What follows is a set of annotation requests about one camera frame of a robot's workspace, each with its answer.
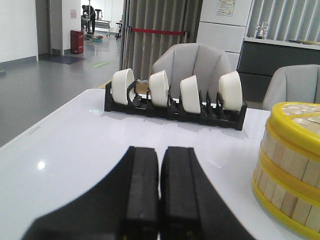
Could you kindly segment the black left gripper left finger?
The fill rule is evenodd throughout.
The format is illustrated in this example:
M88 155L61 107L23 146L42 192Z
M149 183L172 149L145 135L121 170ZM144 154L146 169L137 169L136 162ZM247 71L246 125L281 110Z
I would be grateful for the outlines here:
M159 165L153 148L130 146L99 183L36 219L24 240L155 240Z

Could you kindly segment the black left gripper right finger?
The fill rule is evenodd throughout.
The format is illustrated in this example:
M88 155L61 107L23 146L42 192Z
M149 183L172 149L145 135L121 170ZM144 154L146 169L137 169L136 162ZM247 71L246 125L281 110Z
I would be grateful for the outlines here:
M160 189L162 240L253 239L209 181L193 148L167 148Z

